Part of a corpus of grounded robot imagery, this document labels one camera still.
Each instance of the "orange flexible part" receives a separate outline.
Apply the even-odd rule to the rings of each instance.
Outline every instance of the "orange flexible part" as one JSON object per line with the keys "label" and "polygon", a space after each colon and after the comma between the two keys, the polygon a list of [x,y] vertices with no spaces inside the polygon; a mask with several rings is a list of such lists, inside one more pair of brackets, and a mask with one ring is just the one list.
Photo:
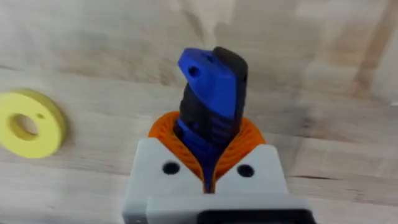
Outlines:
{"label": "orange flexible part", "polygon": [[[178,111],[173,111],[161,116],[154,125],[152,125],[148,137],[157,138],[203,182],[203,171],[199,162],[174,134],[173,127],[178,115]],[[265,143],[264,138],[256,126],[247,118],[243,118],[239,133],[218,159],[213,173],[211,192],[214,192],[215,183],[220,177],[235,166],[235,164],[251,152],[257,145]]]}

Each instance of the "yellow ring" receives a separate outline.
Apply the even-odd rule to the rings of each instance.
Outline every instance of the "yellow ring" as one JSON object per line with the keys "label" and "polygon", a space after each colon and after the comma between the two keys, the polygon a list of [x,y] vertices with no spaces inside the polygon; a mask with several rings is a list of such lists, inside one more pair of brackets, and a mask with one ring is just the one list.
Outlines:
{"label": "yellow ring", "polygon": [[[30,118],[37,135],[28,133],[16,121]],[[33,90],[17,90],[0,96],[0,142],[11,152],[26,158],[43,158],[55,153],[66,132],[65,118],[46,96]]]}

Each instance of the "wood grain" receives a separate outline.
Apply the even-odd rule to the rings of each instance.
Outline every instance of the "wood grain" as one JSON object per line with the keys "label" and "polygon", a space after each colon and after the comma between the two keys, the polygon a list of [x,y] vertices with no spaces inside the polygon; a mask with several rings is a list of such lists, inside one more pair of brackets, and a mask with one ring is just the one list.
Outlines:
{"label": "wood grain", "polygon": [[358,80],[378,80],[361,71],[383,64],[395,8],[393,0],[0,0],[0,91],[40,91],[70,125],[52,157],[0,149],[0,223],[121,223],[137,141],[178,110],[178,57],[214,45],[248,61],[244,115],[278,148],[290,192],[308,199],[319,223],[396,223],[398,110],[358,89]]}

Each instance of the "blue plastic part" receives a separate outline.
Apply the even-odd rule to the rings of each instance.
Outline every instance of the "blue plastic part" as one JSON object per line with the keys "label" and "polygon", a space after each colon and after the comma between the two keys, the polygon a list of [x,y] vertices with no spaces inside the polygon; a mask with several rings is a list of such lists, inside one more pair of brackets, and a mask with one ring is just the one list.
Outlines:
{"label": "blue plastic part", "polygon": [[[236,77],[213,55],[212,51],[185,49],[178,65],[192,92],[209,110],[225,118],[234,119],[237,97]],[[203,169],[205,188],[210,191],[213,171],[224,149],[210,144],[192,132],[180,118],[177,120],[177,125],[180,126],[183,133],[181,141],[200,163]]]}

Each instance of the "mounting hole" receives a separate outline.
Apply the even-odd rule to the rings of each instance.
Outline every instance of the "mounting hole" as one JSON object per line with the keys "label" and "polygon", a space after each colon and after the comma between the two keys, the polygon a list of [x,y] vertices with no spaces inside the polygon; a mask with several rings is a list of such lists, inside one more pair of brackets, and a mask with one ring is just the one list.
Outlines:
{"label": "mounting hole", "polygon": [[188,73],[192,77],[198,77],[199,74],[200,74],[200,71],[195,66],[191,66],[191,67],[188,68]]}
{"label": "mounting hole", "polygon": [[180,165],[173,161],[168,161],[163,165],[163,172],[167,175],[174,175],[180,171]]}
{"label": "mounting hole", "polygon": [[238,166],[238,174],[242,177],[252,177],[254,175],[254,169],[250,165],[242,164]]}

